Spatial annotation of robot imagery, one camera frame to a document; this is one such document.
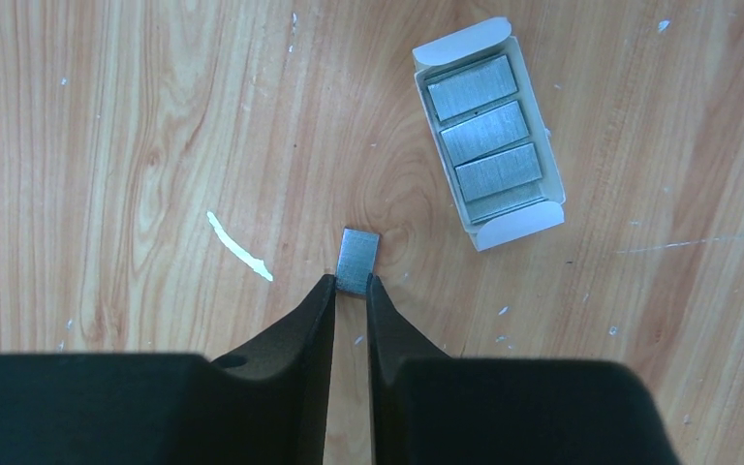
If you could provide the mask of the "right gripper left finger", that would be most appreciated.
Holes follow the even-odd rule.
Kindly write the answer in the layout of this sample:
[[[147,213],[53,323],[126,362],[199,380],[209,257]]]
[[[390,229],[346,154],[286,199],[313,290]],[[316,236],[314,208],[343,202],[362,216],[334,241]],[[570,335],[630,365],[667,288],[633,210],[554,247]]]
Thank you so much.
[[[319,464],[336,280],[207,359],[0,355],[0,464]]]

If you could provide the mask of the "staple strip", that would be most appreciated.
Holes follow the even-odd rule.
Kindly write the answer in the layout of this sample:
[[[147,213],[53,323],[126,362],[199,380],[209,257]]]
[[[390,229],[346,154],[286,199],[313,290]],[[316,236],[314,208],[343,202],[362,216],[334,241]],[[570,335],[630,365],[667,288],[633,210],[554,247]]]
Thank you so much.
[[[335,273],[339,291],[349,295],[365,295],[379,243],[380,236],[374,232],[344,229]]]

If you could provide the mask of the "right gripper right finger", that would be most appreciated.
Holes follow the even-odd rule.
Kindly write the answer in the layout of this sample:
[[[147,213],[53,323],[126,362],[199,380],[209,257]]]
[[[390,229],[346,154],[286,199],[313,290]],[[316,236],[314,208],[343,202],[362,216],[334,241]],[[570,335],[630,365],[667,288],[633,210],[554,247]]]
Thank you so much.
[[[675,464],[640,378],[610,361],[447,355],[366,289],[377,464]]]

